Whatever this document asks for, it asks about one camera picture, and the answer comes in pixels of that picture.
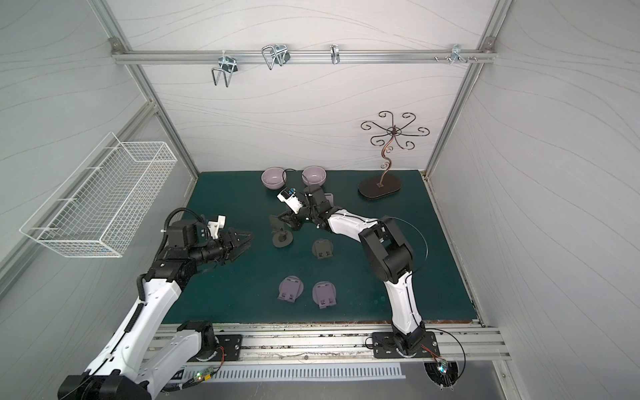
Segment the right metal hook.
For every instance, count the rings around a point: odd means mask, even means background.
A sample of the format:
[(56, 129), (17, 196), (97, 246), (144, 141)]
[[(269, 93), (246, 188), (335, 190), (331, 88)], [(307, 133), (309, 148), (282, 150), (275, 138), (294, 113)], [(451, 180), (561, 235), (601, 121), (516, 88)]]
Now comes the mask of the right metal hook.
[(463, 50), (461, 48), (461, 46), (459, 44), (455, 44), (453, 45), (453, 47), (451, 48), (451, 51), (448, 55), (446, 56), (434, 56), (433, 60), (436, 63), (444, 63), (447, 62), (450, 65), (453, 64), (457, 64), (457, 63), (464, 63), (464, 64), (469, 64), (469, 63), (476, 63), (476, 61), (478, 61), (478, 58), (471, 55), (471, 56), (465, 56), (463, 54)]

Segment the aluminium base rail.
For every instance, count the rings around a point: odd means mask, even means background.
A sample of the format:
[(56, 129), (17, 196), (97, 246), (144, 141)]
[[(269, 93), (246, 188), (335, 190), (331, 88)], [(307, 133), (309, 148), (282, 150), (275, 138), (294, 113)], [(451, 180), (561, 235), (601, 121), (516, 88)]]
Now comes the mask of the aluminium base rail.
[[(232, 365), (373, 363), (365, 340), (388, 332), (383, 323), (215, 323), (216, 335), (243, 336), (238, 361)], [(448, 361), (509, 361), (510, 351), (498, 328), (479, 323), (428, 324), (440, 355)]]

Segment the dark grey phone stand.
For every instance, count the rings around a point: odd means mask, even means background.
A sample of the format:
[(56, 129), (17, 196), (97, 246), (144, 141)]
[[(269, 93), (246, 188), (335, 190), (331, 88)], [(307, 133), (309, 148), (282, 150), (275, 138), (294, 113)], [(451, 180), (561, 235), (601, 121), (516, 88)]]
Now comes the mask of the dark grey phone stand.
[(275, 248), (286, 248), (293, 243), (293, 234), (286, 230), (286, 225), (281, 219), (271, 215), (269, 222), (272, 228), (272, 242)]
[(313, 243), (312, 253), (318, 260), (333, 256), (333, 244), (328, 239), (318, 239)]

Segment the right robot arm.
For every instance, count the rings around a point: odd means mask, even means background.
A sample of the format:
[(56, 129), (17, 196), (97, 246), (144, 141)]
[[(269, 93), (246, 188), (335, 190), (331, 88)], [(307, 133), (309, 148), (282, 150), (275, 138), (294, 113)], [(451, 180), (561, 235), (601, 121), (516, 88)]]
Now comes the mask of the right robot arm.
[(421, 348), (426, 327), (413, 291), (414, 251), (394, 218), (366, 218), (330, 203), (319, 185), (299, 192), (284, 187), (277, 195), (287, 210), (278, 215), (292, 230), (304, 223), (359, 242), (373, 274), (383, 282), (392, 310), (397, 353), (412, 358)]

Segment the white vent strip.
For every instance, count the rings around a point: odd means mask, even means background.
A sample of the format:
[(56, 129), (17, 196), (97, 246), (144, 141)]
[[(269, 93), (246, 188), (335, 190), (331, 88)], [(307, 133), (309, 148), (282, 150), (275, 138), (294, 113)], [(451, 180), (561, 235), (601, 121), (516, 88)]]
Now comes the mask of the white vent strip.
[(400, 363), (298, 363), (223, 366), (204, 382), (364, 382), (405, 378)]

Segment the metal hook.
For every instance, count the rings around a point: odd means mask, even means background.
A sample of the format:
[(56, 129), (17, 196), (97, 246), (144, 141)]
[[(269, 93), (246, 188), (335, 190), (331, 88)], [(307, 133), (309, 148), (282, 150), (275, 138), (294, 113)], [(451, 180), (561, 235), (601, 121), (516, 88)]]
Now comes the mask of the metal hook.
[(261, 49), (261, 55), (269, 70), (278, 65), (282, 67), (291, 59), (288, 46), (285, 44), (270, 44)]
[(451, 51), (448, 55), (446, 56), (434, 56), (433, 60), (436, 63), (444, 63), (447, 62), (450, 65), (453, 64), (457, 64), (457, 63), (464, 63), (464, 64), (469, 64), (469, 63), (476, 63), (476, 61), (478, 61), (478, 58), (471, 55), (471, 56), (465, 56), (463, 54), (463, 50), (461, 48), (461, 46), (459, 44), (455, 44), (453, 45), (453, 47), (451, 48)]
[(235, 58), (223, 55), (218, 59), (218, 66), (212, 68), (212, 78), (215, 86), (224, 83), (226, 88), (229, 87), (233, 75), (238, 71), (238, 62)]
[(330, 46), (330, 58), (333, 65), (338, 65), (340, 63), (340, 51), (338, 45), (332, 44)]

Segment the left lilac ceramic bowl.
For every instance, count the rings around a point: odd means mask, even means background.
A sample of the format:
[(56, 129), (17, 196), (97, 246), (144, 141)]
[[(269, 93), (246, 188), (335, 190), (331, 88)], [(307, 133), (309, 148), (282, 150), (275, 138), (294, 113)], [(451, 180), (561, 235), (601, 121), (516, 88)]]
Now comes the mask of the left lilac ceramic bowl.
[(279, 190), (286, 184), (287, 173), (284, 168), (268, 168), (262, 173), (261, 181), (265, 188), (270, 190)]

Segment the purple phone stand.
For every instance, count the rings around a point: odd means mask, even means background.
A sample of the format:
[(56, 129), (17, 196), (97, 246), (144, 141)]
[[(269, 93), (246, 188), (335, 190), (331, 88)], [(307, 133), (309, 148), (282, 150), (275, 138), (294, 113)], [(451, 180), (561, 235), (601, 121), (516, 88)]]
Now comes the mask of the purple phone stand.
[(333, 283), (319, 282), (313, 286), (313, 301), (320, 309), (337, 305), (337, 290)]
[(295, 303), (304, 289), (303, 282), (296, 276), (288, 276), (278, 286), (278, 300)]
[(325, 196), (326, 200), (328, 201), (329, 205), (331, 207), (333, 207), (334, 206), (334, 196), (333, 196), (333, 194), (332, 193), (325, 193), (324, 196)]

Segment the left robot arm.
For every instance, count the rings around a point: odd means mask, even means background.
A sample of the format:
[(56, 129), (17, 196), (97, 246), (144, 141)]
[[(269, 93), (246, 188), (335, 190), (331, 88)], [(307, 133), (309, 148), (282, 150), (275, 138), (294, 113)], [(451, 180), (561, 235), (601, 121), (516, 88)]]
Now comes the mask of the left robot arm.
[(252, 233), (210, 222), (168, 217), (151, 267), (136, 279), (138, 298), (107, 345), (79, 375), (69, 375), (60, 399), (155, 399), (191, 358), (209, 360), (220, 350), (208, 321), (183, 323), (170, 343), (146, 360), (145, 353), (171, 307), (199, 267), (235, 261), (248, 250)]

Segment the left metal hook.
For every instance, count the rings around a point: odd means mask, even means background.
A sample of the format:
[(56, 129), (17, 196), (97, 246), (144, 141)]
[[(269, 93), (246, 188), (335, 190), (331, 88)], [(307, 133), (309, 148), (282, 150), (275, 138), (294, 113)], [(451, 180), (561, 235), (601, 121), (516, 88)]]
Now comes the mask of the left metal hook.
[(223, 55), (218, 59), (218, 66), (212, 68), (212, 78), (215, 86), (224, 83), (226, 88), (229, 87), (233, 75), (238, 71), (238, 62), (235, 58)]

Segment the lilac ceramic bowl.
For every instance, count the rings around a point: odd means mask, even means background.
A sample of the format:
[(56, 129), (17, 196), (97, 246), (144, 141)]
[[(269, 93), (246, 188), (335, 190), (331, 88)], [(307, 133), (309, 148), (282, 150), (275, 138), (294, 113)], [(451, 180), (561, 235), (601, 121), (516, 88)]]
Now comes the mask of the lilac ceramic bowl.
[(320, 166), (310, 166), (302, 172), (302, 180), (306, 186), (323, 186), (327, 180), (327, 171)]
[(279, 190), (286, 184), (287, 173), (284, 168), (268, 168), (262, 173), (261, 181), (265, 188), (270, 190)]

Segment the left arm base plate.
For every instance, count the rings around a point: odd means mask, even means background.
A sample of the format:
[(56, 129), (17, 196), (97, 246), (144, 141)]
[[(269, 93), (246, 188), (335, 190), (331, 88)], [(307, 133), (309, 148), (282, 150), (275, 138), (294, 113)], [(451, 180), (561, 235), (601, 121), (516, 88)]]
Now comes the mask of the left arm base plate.
[(200, 350), (189, 361), (192, 363), (238, 361), (242, 343), (243, 336), (240, 334), (217, 335), (215, 339), (205, 338)]

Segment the right lilac ceramic bowl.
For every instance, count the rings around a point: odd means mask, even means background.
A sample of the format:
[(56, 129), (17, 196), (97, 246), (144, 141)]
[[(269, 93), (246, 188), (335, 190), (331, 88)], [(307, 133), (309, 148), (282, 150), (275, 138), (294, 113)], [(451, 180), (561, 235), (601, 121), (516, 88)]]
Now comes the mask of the right lilac ceramic bowl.
[(327, 180), (327, 171), (320, 166), (310, 166), (302, 172), (302, 180), (306, 186), (323, 186)]

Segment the brown metal jewelry tree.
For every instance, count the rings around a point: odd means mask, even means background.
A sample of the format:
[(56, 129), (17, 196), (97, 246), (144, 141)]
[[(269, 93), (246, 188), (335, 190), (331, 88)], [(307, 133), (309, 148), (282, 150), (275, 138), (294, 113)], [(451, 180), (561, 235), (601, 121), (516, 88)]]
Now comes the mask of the brown metal jewelry tree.
[(430, 135), (429, 128), (418, 126), (417, 133), (404, 133), (403, 131), (410, 127), (417, 116), (414, 113), (403, 113), (401, 119), (403, 123), (397, 124), (393, 112), (383, 110), (378, 113), (381, 119), (389, 118), (390, 125), (384, 127), (375, 121), (364, 121), (360, 128), (363, 131), (371, 131), (378, 128), (382, 132), (372, 135), (370, 138), (371, 145), (380, 148), (380, 155), (383, 160), (381, 169), (383, 170), (379, 177), (367, 178), (358, 185), (358, 192), (367, 199), (380, 199), (397, 193), (402, 188), (401, 179), (390, 173), (393, 160), (391, 154), (395, 148), (403, 151), (413, 151), (415, 143), (411, 138), (425, 138)]

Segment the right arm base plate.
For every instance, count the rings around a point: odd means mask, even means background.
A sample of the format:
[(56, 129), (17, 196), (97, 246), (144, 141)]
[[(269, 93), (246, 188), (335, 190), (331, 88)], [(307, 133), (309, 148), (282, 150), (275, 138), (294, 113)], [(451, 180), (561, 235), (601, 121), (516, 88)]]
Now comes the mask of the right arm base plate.
[(435, 334), (419, 331), (408, 336), (393, 332), (372, 333), (365, 347), (376, 359), (434, 358), (440, 356)]

